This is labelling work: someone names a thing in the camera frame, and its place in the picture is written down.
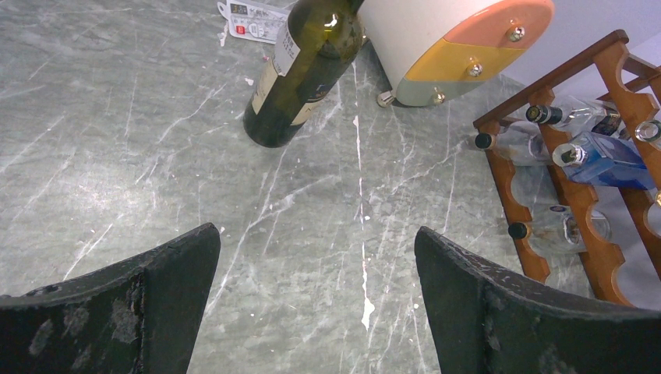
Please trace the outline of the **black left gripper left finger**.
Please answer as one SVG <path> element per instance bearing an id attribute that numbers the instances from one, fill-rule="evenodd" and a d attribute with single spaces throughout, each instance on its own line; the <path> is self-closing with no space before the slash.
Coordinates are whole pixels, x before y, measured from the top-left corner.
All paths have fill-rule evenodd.
<path id="1" fill-rule="evenodd" d="M 206 223 L 83 276 L 2 296 L 2 372 L 186 372 L 220 251 Z"/>

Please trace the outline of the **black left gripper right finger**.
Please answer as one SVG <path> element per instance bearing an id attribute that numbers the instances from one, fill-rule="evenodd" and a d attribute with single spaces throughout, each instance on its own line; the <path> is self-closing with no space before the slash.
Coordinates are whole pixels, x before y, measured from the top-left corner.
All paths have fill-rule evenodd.
<path id="1" fill-rule="evenodd" d="M 421 227 L 415 261 L 443 373 L 657 373 L 660 314 L 547 287 Z"/>

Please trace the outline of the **dark green wine bottle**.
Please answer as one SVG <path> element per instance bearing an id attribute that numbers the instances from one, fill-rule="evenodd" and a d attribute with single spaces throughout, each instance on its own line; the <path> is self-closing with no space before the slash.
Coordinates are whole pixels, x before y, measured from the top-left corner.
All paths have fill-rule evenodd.
<path id="1" fill-rule="evenodd" d="M 308 121 L 362 47 L 361 6 L 342 0 L 295 3 L 246 106 L 243 124 L 251 140 L 285 146 Z"/>

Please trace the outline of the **gold-foil dark wine bottle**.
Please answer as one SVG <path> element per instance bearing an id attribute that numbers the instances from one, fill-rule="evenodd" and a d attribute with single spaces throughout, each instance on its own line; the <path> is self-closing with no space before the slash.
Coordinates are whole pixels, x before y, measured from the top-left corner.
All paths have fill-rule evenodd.
<path id="1" fill-rule="evenodd" d="M 656 119 L 641 122 L 634 131 L 635 137 L 650 145 L 660 148 L 660 121 Z"/>

